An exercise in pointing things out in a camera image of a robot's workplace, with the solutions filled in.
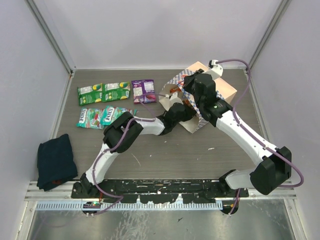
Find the teal mint candy packet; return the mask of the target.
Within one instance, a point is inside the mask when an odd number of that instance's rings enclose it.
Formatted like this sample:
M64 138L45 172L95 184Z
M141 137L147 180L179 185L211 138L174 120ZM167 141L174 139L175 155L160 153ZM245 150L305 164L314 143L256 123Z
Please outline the teal mint candy packet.
M101 130L103 128L101 124L102 113L103 110L99 108L82 107L76 126L79 128Z
M102 126L109 126L125 112L135 116L137 110L107 105L102 111L100 123Z

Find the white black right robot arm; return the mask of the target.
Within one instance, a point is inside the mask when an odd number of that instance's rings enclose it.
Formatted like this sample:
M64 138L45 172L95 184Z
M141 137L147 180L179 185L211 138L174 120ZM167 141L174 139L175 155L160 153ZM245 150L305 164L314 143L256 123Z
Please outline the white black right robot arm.
M231 170L220 177L219 191L223 196L231 197L237 189L244 188L268 195L291 177L291 151L285 146L276 147L240 121L233 107L217 96L210 74L197 71L186 76L183 89L193 96L200 115L233 139L255 165L254 169Z

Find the green snack packet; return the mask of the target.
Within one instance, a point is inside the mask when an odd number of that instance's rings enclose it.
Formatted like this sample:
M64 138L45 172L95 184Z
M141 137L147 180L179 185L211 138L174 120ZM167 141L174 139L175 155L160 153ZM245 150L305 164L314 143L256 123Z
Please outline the green snack packet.
M131 84L128 81L106 83L102 88L102 102L126 100L130 98Z
M77 88L78 104L85 106L88 104L99 103L103 97L103 84L94 84Z

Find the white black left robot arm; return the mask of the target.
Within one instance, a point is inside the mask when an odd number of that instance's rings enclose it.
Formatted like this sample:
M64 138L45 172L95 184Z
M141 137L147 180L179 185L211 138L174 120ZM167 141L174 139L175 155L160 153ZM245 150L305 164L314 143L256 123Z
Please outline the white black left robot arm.
M104 131L102 146L91 167L80 178L81 192L88 198L100 193L100 183L104 181L114 160L127 151L140 135L162 136L170 133L181 123L191 120L196 111L185 103L174 103L169 110L153 118L133 116L123 113Z

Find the checkered paper bag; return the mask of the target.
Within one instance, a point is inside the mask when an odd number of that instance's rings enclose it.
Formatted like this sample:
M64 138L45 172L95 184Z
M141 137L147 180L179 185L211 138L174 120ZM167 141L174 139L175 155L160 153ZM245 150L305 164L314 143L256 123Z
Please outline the checkered paper bag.
M169 80L167 83L164 84L164 86L162 87L159 93L161 96L159 97L159 100L158 100L159 103L164 107L166 111L169 110L172 104L170 102L170 99L165 97L165 95L170 95L171 94L170 90L174 88L178 88L178 97L181 100L188 100L191 106L196 111L196 115L192 119L179 123L188 132L192 134L195 133L200 128L202 128L203 126L205 126L208 122L201 116L200 111L196 107L194 97L190 93L183 90L183 83L184 83L184 78L186 76L190 76L200 69L206 72L209 68L204 64L202 64L201 62L197 61L192 65L188 66L186 69L180 71L171 80ZM217 96L230 104L232 99L236 95L237 90L220 77L216 78L214 81L215 81Z

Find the orange snack packet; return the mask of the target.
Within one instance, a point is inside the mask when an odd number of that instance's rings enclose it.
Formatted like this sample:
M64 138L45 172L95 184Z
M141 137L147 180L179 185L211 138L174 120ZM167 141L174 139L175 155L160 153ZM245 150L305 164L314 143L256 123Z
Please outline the orange snack packet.
M183 100L184 98L184 92L181 90L179 86L174 86L173 88L171 88L169 93L170 93L170 98L169 98L170 100L173 100L176 98Z

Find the purple snack packet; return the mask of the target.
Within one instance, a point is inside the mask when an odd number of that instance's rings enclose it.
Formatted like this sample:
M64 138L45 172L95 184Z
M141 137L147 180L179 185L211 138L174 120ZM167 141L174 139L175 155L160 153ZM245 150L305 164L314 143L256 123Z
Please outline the purple snack packet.
M155 103L155 87L153 79L132 80L133 103L144 104Z

